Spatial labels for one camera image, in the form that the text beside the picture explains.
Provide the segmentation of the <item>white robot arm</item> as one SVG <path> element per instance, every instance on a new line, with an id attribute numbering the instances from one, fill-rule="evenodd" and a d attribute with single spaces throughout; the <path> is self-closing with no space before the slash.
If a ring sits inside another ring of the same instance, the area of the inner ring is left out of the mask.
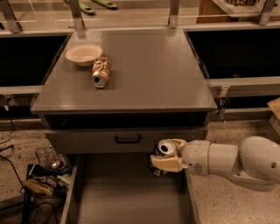
<path id="1" fill-rule="evenodd" d="M 158 176 L 186 170 L 192 175 L 221 176 L 238 186 L 269 192 L 280 183 L 280 145 L 261 136 L 248 137 L 240 145 L 164 139 L 150 155 L 150 168 Z"/>

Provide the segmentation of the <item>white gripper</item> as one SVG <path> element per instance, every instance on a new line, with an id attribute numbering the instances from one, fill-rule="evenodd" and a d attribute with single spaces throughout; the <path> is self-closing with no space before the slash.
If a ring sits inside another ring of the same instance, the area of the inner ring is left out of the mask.
<path id="1" fill-rule="evenodd" d="M 187 169 L 189 173 L 199 176 L 207 176 L 209 141 L 194 140 L 187 142 L 184 139 L 173 139 L 177 147 L 177 152 L 181 152 L 182 157 L 160 157 L 152 155 L 150 160 L 159 170 L 165 172 L 180 172 Z"/>

